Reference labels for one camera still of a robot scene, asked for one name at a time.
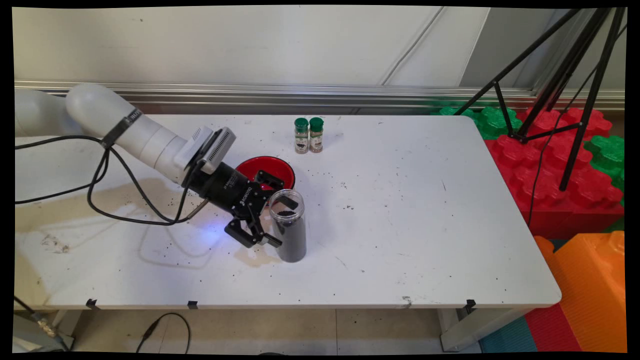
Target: tripod leg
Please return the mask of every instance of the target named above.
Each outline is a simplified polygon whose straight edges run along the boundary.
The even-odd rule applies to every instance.
[[[551,35],[553,35],[559,28],[562,27],[567,21],[569,21],[580,9],[571,9],[567,12],[563,17],[560,18],[549,30],[546,30],[544,34],[542,34],[536,41],[533,42],[522,54],[518,55],[506,68],[504,68],[500,73],[498,73],[487,85],[485,85],[478,93],[476,93],[466,104],[464,104],[460,109],[456,111],[453,115],[460,115],[466,109],[469,109],[469,106],[473,105],[482,95],[484,95],[489,89],[493,86],[495,81],[500,81],[506,74],[509,74],[513,68],[518,66],[519,63],[522,62],[527,56],[529,56],[535,49],[538,48],[546,39],[548,39]]]
[[[586,42],[582,46],[582,49],[580,49],[580,52],[573,59],[573,62],[569,66],[569,69],[567,69],[566,74],[564,75],[564,78],[560,81],[560,85],[556,89],[556,92],[553,95],[551,95],[551,100],[549,100],[549,102],[547,104],[547,111],[553,110],[553,108],[556,105],[558,99],[560,98],[560,95],[562,94],[562,92],[564,91],[564,88],[566,87],[567,83],[569,82],[569,79],[573,76],[573,72],[575,71],[575,69],[580,64],[580,61],[584,57],[584,54],[586,54],[587,50],[589,49],[589,46],[591,46],[591,43],[592,43],[593,39],[596,37],[596,35],[600,31],[600,28],[602,27],[602,24],[604,23],[604,20],[606,18],[607,17],[602,17],[602,20],[600,21],[598,26],[596,26],[593,29],[593,31],[591,32],[589,38],[586,40]]]
[[[598,28],[600,27],[600,25],[602,25],[602,22],[607,17],[610,11],[611,8],[599,8],[591,16],[589,22],[580,33],[580,36],[578,36],[578,39],[576,39],[575,43],[569,50],[569,53],[565,56],[564,60],[560,64],[560,67],[549,81],[549,84],[547,84],[547,87],[542,90],[542,93],[540,93],[540,96],[536,99],[536,103],[531,108],[531,112],[527,116],[527,119],[522,122],[522,126],[518,131],[519,136],[527,135],[529,127],[531,126],[531,124],[533,124],[533,121],[536,119],[536,117],[538,117],[540,110],[542,110],[542,107],[544,107],[544,105],[547,103],[552,92],[563,80],[564,76],[568,72],[568,69],[572,66],[572,64],[574,64],[574,60],[577,59],[577,56],[581,54],[583,47],[588,42],[590,42],[590,40],[592,40],[591,34],[594,33],[594,31],[598,31]]]
[[[602,55],[600,56],[600,62],[598,63],[598,68],[596,70],[596,74],[594,75],[593,82],[591,83],[591,89],[589,89],[587,101],[584,105],[584,112],[582,113],[582,118],[580,119],[580,127],[578,128],[578,131],[575,135],[575,139],[573,139],[571,153],[569,153],[569,159],[566,162],[564,174],[562,176],[562,180],[560,181],[560,191],[565,191],[567,184],[569,183],[569,177],[571,176],[571,172],[573,171],[573,166],[575,164],[575,159],[577,158],[578,151],[580,150],[580,146],[582,145],[582,138],[584,137],[584,132],[586,131],[587,125],[589,124],[591,110],[593,110],[593,104],[595,103],[596,97],[598,96],[598,91],[600,89],[600,85],[602,84],[604,72],[607,70],[607,64],[609,63],[609,58],[611,57],[611,52],[613,51],[613,45],[616,43],[616,37],[618,35],[618,31],[620,30],[620,24],[622,23],[622,17],[624,16],[624,14],[625,8],[616,8],[616,13],[614,14],[613,21],[611,22],[611,28],[609,29],[609,34],[607,35],[607,41],[604,44],[604,49],[602,51]]]

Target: white wall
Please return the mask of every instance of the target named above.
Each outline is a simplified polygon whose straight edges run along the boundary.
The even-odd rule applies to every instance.
[[[589,73],[596,66],[598,61],[600,61],[600,56],[602,55],[602,49],[604,48],[604,43],[607,41],[607,35],[609,34],[609,29],[611,28],[611,22],[613,21],[613,15],[615,13],[615,9],[611,10],[609,16],[602,24],[600,31],[596,35],[596,37],[591,42],[591,46],[584,54],[580,65],[575,69],[571,80],[567,84],[567,88],[578,88],[587,78]],[[627,11],[625,11],[625,16],[622,18],[622,24],[620,28],[622,28],[627,23]],[[605,71],[604,78],[602,79],[602,85],[600,88],[602,90],[613,89],[613,90],[624,90],[625,89],[625,74],[627,68],[627,31],[624,32],[616,41],[616,44],[611,52],[611,58],[609,59],[609,63],[607,64],[607,70]],[[586,88],[591,86],[591,80],[587,83]]]
[[[378,85],[437,6],[13,8],[14,79]],[[390,85],[458,86],[488,8],[448,7]]]

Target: jar lid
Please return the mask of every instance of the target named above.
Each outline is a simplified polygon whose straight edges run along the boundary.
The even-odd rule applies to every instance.
[[[322,131],[322,125],[324,124],[324,121],[319,117],[314,117],[314,118],[311,118],[311,121],[309,121],[309,124],[311,124],[311,131],[320,132]]]
[[[299,132],[306,131],[307,126],[309,126],[309,122],[303,117],[297,118],[293,124],[296,126],[296,130],[298,130]]]

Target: floor tile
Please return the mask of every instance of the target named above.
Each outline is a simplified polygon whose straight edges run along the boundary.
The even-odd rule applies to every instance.
[[[339,309],[338,355],[441,354],[433,309]],[[460,353],[480,353],[477,343]]]
[[[76,340],[72,350],[134,352],[149,325],[166,312],[165,310],[84,311],[74,331]],[[167,316],[160,320],[140,352],[158,352],[167,323]]]
[[[185,310],[191,326],[189,354],[335,355],[335,310]],[[171,316],[161,353],[183,353],[184,322]]]

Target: red bowl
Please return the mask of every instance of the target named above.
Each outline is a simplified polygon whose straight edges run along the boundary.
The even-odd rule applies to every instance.
[[[293,185],[296,183],[296,174],[294,174],[291,166],[286,161],[274,156],[257,156],[256,158],[251,158],[238,165],[236,170],[251,181],[255,181],[255,176],[258,174],[258,171],[264,170],[284,181],[285,189],[293,189]],[[260,187],[263,190],[273,189],[264,184]]]

